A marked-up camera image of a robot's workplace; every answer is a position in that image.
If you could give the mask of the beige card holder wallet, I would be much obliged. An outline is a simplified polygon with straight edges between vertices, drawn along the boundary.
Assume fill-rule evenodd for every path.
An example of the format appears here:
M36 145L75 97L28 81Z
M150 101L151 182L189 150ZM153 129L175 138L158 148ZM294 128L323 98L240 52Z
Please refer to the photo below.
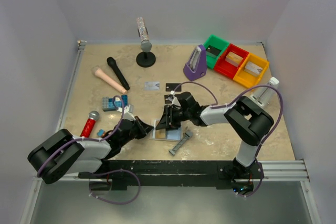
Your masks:
M158 119L152 120L151 124L154 127L153 131L150 133L150 139L151 140L158 140L158 141L179 141L182 138L182 128L179 127L178 129L173 129L173 130L166 130L166 139L164 140L159 140L155 139L155 131L156 131L156 125L158 124Z

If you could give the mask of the black VIP card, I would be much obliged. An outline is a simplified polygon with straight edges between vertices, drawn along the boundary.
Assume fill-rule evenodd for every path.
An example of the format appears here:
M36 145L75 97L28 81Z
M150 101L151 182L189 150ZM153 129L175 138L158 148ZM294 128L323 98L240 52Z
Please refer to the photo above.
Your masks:
M180 83L166 83L165 84L165 91L166 92L181 92L182 91L182 86Z
M171 94L167 94L167 95L164 96L165 104L172 104L173 99L174 99L174 97Z

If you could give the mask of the silver VIP card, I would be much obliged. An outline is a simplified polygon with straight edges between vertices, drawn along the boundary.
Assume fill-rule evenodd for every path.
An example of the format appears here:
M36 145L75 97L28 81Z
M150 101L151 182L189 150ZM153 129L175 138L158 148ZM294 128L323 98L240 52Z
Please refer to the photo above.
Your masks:
M144 90L159 90L159 89L160 89L160 83L158 81L144 83Z

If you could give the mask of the gold card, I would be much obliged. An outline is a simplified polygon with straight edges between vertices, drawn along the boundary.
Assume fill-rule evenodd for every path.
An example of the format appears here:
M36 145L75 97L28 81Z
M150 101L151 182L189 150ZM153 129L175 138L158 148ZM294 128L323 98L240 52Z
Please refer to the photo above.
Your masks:
M165 129L156 130L154 138L159 140L166 139L166 130Z

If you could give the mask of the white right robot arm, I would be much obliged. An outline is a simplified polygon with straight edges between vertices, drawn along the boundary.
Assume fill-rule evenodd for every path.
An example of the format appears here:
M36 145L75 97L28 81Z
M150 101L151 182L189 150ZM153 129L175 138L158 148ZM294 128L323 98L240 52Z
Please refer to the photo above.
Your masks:
M190 92L177 94L174 102L177 104L164 106L156 130L177 129L184 121L201 127L228 123L242 140L235 157L234 172L240 178L252 173L258 146L274 124L273 118L266 111L246 96L238 98L233 105L221 108L200 105Z

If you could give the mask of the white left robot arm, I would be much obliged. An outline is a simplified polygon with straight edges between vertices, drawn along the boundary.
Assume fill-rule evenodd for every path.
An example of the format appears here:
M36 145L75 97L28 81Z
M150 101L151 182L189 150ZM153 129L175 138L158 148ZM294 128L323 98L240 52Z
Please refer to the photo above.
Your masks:
M33 149L27 159L46 184L68 173L87 172L103 178L109 171L104 160L116 156L124 145L146 137L153 129L137 116L134 120L121 120L102 139L75 137L67 129L61 129Z

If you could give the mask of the black card in green bin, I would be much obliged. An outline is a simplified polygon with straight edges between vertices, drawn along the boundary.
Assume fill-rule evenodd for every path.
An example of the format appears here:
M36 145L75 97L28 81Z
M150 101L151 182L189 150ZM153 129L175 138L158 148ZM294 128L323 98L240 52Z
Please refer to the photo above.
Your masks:
M207 57L211 57L211 58L217 58L221 53L221 50L216 48L216 47L213 47L213 46L208 46L206 48L206 56Z

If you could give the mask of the tan card in red bin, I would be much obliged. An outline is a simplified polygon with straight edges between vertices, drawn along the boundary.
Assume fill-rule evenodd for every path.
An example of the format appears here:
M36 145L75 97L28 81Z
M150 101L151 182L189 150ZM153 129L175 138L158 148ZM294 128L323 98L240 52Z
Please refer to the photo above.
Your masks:
M225 58L225 61L229 64L238 67L240 63L242 62L243 57L235 54L234 52L229 52Z

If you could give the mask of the white card in yellow bin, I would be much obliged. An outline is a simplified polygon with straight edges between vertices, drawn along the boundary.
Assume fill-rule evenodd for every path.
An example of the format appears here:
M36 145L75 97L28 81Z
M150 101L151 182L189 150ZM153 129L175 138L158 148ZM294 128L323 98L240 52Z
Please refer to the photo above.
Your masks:
M245 67L244 67L244 71L253 75L253 76L255 76L255 77L257 77L262 73L263 68L256 65L253 62L248 61L245 65Z

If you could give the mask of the grey truss piece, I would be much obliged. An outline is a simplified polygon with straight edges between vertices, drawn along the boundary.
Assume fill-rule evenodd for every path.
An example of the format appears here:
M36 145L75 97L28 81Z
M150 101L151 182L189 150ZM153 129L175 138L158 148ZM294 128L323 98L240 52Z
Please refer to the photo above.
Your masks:
M172 148L169 150L169 153L175 156L176 152L179 150L179 148L191 137L193 136L193 132L190 130L187 130L184 132L182 139Z

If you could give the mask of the light blue toy brick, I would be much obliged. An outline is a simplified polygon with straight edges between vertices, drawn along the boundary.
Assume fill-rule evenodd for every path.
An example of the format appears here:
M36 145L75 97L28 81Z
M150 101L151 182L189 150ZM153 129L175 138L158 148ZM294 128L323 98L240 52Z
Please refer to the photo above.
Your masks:
M116 111L118 108L121 107L121 101L123 101L124 106L128 105L128 96L122 95L121 98L108 98L107 99L107 111Z

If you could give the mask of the blue and orange block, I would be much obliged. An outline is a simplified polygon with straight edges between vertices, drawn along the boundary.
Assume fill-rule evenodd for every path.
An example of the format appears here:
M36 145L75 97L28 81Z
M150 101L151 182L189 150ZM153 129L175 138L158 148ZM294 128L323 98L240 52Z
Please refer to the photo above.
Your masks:
M104 135L106 134L106 132L103 130L103 129L100 129L98 132L97 132L97 135L99 137L104 137Z

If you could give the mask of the red glitter microphone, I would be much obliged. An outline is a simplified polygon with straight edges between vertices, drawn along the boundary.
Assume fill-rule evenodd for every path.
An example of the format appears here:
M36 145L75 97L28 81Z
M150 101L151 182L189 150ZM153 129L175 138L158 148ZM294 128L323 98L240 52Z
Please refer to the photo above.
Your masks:
M100 114L98 111L91 111L88 119L83 127L80 137L88 138L93 130L95 123L99 120Z

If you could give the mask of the purple metronome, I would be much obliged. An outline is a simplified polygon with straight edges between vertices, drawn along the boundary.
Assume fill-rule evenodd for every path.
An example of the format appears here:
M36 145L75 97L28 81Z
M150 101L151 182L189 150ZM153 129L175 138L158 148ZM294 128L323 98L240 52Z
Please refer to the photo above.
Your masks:
M189 81L195 81L206 75L206 50L203 45L194 48L187 63L184 65L183 73Z

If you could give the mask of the black round microphone stand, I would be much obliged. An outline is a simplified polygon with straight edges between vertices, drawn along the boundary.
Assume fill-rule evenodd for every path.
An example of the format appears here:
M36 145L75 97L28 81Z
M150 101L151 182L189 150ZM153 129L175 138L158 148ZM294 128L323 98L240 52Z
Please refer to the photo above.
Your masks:
M137 64L142 68L148 68L155 64L156 57L152 52L141 52L136 57Z

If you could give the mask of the pink microphone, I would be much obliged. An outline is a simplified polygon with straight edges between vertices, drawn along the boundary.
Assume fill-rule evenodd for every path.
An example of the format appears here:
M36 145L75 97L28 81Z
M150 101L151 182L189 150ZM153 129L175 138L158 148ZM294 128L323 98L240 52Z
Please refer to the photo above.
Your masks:
M127 90L120 84L118 84L116 81L114 81L111 77L109 77L100 67L96 66L92 68L92 73L106 82L108 85L113 87L115 90L120 92L121 94L127 94Z

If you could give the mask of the black microphone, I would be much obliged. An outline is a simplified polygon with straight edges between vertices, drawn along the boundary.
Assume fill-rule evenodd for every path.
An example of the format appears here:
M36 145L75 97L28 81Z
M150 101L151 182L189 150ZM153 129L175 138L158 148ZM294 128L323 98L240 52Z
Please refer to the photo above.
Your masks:
M130 90L130 86L126 81L124 75L122 74L121 70L119 69L117 62L114 58L108 57L107 58L108 66L113 70L115 75L117 76L118 80L120 81L121 85L128 91Z

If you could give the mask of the red bin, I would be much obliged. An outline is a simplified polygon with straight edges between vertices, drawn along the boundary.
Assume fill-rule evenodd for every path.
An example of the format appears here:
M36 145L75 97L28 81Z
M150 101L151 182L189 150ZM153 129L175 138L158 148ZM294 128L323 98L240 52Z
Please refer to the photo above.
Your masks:
M217 60L214 70L229 79L233 79L248 54L248 51L234 44L229 44Z

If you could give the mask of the glitter microphone on stand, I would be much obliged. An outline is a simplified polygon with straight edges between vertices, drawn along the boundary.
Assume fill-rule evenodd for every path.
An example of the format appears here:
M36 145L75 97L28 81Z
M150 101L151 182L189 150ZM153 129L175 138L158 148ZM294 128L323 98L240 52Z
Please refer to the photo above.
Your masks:
M138 34L141 41L141 50L143 52L150 52L152 49L152 44L149 40L149 34L144 19L142 17L138 17L136 23L138 26Z

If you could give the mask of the green bin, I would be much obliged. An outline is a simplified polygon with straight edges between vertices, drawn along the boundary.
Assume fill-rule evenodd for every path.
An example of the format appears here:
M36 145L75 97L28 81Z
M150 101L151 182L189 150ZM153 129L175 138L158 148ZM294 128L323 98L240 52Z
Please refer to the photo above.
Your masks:
M206 51L206 64L210 69L214 69L219 57L229 46L229 42L215 36L210 35L203 46Z

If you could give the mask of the yellow bin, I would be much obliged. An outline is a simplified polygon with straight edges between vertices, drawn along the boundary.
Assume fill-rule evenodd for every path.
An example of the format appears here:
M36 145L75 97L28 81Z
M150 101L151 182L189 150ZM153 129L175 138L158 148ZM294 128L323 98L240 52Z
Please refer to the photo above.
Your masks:
M245 88L256 86L269 67L269 62L259 56L249 53L238 68L233 80Z

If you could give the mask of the white grey metronome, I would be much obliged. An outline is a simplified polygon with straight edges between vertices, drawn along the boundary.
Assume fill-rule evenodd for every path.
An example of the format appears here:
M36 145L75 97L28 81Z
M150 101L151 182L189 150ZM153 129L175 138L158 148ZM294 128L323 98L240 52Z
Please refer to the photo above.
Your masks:
M274 86L275 88L278 88L279 86L279 80L275 77L271 77L266 85ZM261 108L265 108L271 99L271 97L276 92L268 87L260 87L254 90L254 92L250 95L250 98Z

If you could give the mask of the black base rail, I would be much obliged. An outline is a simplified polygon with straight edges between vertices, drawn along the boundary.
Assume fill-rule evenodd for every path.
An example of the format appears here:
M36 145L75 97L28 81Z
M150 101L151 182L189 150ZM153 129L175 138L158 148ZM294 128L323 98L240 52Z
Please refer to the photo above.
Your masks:
M97 172L81 172L80 179L112 180L113 190L125 190L136 186L137 180L125 172L136 174L141 186L163 187L215 187L231 189L234 182L249 182L263 179L261 164L249 168L235 161L140 161L107 160Z

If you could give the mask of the aluminium frame rail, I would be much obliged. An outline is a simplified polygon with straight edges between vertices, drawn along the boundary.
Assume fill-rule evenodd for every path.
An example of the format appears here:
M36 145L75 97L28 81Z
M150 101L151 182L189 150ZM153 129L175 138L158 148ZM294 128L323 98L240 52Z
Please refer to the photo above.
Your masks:
M47 185L60 180L84 151L84 147L74 142L74 136L67 129L63 129L62 126L65 122L67 105L76 78L77 68L85 47L86 42L80 40L75 56L75 65L71 71L55 133L34 148L27 157L27 160L36 171L36 177Z

